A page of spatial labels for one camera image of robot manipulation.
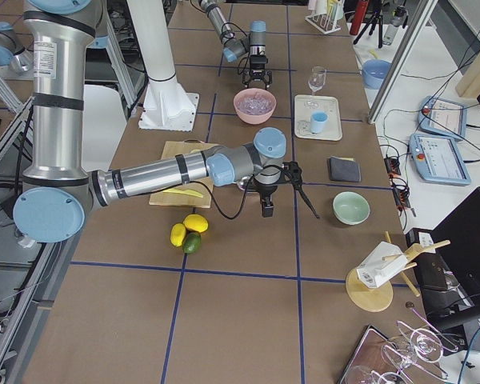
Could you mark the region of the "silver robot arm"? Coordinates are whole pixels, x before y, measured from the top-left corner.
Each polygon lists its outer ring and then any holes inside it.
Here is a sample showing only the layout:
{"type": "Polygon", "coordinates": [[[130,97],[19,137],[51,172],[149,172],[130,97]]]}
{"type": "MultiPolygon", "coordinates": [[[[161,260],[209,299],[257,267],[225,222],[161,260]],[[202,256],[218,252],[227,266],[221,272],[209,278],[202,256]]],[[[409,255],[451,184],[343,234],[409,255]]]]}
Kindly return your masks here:
{"type": "Polygon", "coordinates": [[[16,227],[37,242],[76,235],[89,213],[113,201],[152,194],[202,178],[216,186],[245,181],[258,192],[264,216],[278,185],[302,188],[296,162],[285,160],[286,136],[261,129],[251,143],[179,154],[151,164],[86,172],[82,123],[87,49],[106,36],[104,1],[27,1],[23,19],[34,36],[34,142],[13,208],[16,227]]]}
{"type": "Polygon", "coordinates": [[[226,20],[216,1],[199,1],[198,4],[218,34],[224,58],[235,62],[246,56],[245,67],[239,71],[244,87],[249,88],[252,82],[262,82],[267,90],[272,84],[272,72],[266,68],[266,23],[253,21],[250,32],[237,38],[232,23],[226,20]]]}

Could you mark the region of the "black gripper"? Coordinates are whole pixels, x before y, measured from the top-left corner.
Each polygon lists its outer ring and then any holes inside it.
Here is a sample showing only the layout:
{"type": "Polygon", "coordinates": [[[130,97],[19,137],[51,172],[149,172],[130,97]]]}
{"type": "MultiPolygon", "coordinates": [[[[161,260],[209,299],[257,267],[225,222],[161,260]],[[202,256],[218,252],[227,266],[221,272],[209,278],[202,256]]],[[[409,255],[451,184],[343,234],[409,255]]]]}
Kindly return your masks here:
{"type": "Polygon", "coordinates": [[[250,87],[251,78],[263,78],[265,88],[272,84],[272,71],[266,70],[268,59],[264,54],[253,54],[249,57],[249,70],[242,72],[242,84],[245,88],[250,87]]]}
{"type": "Polygon", "coordinates": [[[302,188],[302,169],[296,161],[283,162],[281,166],[265,166],[262,172],[254,177],[254,190],[259,194],[262,216],[264,218],[273,216],[274,203],[272,194],[276,192],[279,185],[284,184],[292,185],[313,215],[316,218],[320,218],[311,200],[302,188]]]}

